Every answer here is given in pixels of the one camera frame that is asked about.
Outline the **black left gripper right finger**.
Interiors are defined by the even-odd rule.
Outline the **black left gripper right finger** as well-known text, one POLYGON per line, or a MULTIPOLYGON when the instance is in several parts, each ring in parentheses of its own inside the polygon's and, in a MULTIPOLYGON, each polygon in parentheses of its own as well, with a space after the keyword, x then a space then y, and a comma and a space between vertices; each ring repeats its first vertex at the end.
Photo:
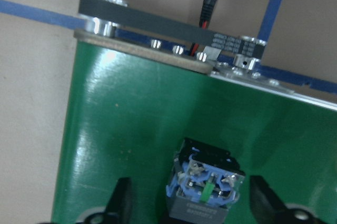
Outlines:
POLYGON ((288 210, 262 176, 250 176, 250 210, 257 223, 285 223, 288 210))

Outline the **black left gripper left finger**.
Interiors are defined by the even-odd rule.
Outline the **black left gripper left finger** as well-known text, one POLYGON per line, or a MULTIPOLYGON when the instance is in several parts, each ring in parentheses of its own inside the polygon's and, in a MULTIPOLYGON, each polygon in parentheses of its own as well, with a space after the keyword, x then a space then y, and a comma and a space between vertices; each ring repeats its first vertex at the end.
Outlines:
POLYGON ((104 223, 129 223, 132 212, 132 181, 119 178, 104 211, 104 223))

